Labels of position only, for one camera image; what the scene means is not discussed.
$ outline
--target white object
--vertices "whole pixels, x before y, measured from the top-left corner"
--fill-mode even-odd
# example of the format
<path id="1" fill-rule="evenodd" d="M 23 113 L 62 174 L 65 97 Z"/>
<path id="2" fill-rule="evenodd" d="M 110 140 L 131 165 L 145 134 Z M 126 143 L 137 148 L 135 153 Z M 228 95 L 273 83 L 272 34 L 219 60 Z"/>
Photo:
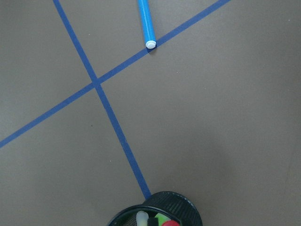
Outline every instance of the white object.
<path id="1" fill-rule="evenodd" d="M 139 211 L 136 215 L 137 226 L 147 226 L 149 215 L 144 211 Z"/>
<path id="2" fill-rule="evenodd" d="M 146 48 L 150 48 L 150 49 L 152 49 L 152 48 L 155 48 L 156 47 L 156 42 L 155 41 L 147 41 L 146 43 L 145 43 L 145 46 L 146 46 Z"/>

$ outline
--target blue painter's tape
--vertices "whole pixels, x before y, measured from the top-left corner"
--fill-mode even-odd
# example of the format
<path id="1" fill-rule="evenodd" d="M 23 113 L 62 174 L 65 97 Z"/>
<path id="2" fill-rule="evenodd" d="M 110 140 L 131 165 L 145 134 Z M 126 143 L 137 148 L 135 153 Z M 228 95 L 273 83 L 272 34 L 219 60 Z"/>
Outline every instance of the blue painter's tape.
<path id="1" fill-rule="evenodd" d="M 140 186 L 140 189 L 144 195 L 144 197 L 147 199 L 150 195 L 151 195 L 151 192 L 146 184 L 146 181 L 142 175 L 142 172 L 138 166 L 138 163 L 133 155 L 133 152 L 129 146 L 129 144 L 127 143 L 127 140 L 126 140 L 126 137 L 121 129 L 121 126 L 111 108 L 111 105 L 103 91 L 103 88 L 100 86 L 100 83 L 97 82 L 97 76 L 92 68 L 92 65 L 90 64 L 89 60 L 88 60 L 88 57 L 86 56 L 85 52 L 84 52 L 84 49 L 82 48 L 78 38 L 76 37 L 75 35 L 75 32 L 74 30 L 72 29 L 71 27 L 71 24 L 69 23 L 69 20 L 59 2 L 59 0 L 53 0 L 54 4 L 55 4 L 55 7 L 57 9 L 57 12 L 59 13 L 61 19 L 62 19 L 62 22 L 63 24 L 65 25 L 65 28 L 74 44 L 74 47 L 75 49 L 77 50 L 78 54 L 79 54 L 79 57 L 82 61 L 82 63 L 84 64 L 85 68 L 86 68 L 86 71 L 88 73 L 88 75 L 90 76 L 90 79 L 92 81 L 92 84 L 94 86 L 94 88 L 96 89 L 97 91 L 97 94 L 109 116 L 109 119 L 111 121 L 111 124 L 115 130 L 115 133 L 120 141 L 120 144 L 123 148 L 123 151 L 127 157 L 127 160 L 133 170 L 133 173 L 137 179 L 137 182 Z"/>
<path id="2" fill-rule="evenodd" d="M 130 65 L 132 65 L 133 63 L 135 63 L 137 60 L 141 59 L 148 53 L 149 53 L 149 51 L 145 48 L 140 50 L 138 53 L 136 53 L 135 55 L 131 56 L 126 61 L 119 64 L 117 67 L 114 67 L 112 70 L 110 70 L 109 72 L 107 72 L 106 74 L 104 74 L 103 76 L 98 78 L 98 82 L 103 83 L 103 82 L 107 81 L 109 78 L 113 77 L 115 74 L 118 74 L 125 68 L 129 67 Z"/>
<path id="3" fill-rule="evenodd" d="M 92 83 L 90 83 L 89 85 L 86 85 L 84 88 L 77 91 L 75 94 L 68 97 L 67 99 L 63 100 L 58 105 L 51 108 L 49 111 L 46 111 L 44 114 L 40 115 L 38 118 L 32 120 L 31 122 L 29 122 L 28 124 L 26 124 L 22 128 L 18 129 L 13 134 L 9 135 L 4 140 L 0 141 L 0 148 L 3 147 L 4 145 L 8 144 L 12 140 L 16 139 L 17 137 L 19 137 L 20 135 L 22 135 L 26 131 L 30 130 L 34 126 L 36 126 L 39 123 L 43 122 L 45 119 L 49 118 L 53 114 L 57 113 L 58 111 L 60 111 L 61 109 L 63 109 L 64 107 L 66 107 L 67 105 L 72 103 L 73 101 L 77 100 L 78 98 L 80 98 L 81 96 L 83 96 L 84 94 L 86 94 L 87 92 L 92 90 L 93 88 L 94 88 L 94 86 L 92 85 Z"/>
<path id="4" fill-rule="evenodd" d="M 194 17 L 190 18 L 189 20 L 187 20 L 186 22 L 184 22 L 180 26 L 177 26 L 172 31 L 170 31 L 169 33 L 167 33 L 166 35 L 164 35 L 163 37 L 158 39 L 157 46 L 159 47 L 162 44 L 164 44 L 165 42 L 171 40 L 174 36 L 176 36 L 179 33 L 185 31 L 187 28 L 191 27 L 196 22 L 200 21 L 201 19 L 205 18 L 209 14 L 211 14 L 214 11 L 218 10 L 220 7 L 222 7 L 223 5 L 228 3 L 229 1 L 231 1 L 231 0 L 219 0 L 219 1 L 215 2 L 214 4 L 212 4 L 211 6 L 207 7 L 206 9 L 201 11 L 200 13 L 196 14 Z"/>

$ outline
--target blue tube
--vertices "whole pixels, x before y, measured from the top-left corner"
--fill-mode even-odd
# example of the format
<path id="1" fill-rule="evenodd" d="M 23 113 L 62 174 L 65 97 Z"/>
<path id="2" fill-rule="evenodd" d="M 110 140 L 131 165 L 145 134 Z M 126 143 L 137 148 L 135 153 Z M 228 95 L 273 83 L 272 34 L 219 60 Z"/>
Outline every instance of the blue tube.
<path id="1" fill-rule="evenodd" d="M 145 46 L 147 48 L 155 48 L 157 42 L 154 28 L 151 21 L 151 12 L 147 0 L 138 0 L 138 6 L 141 16 Z"/>

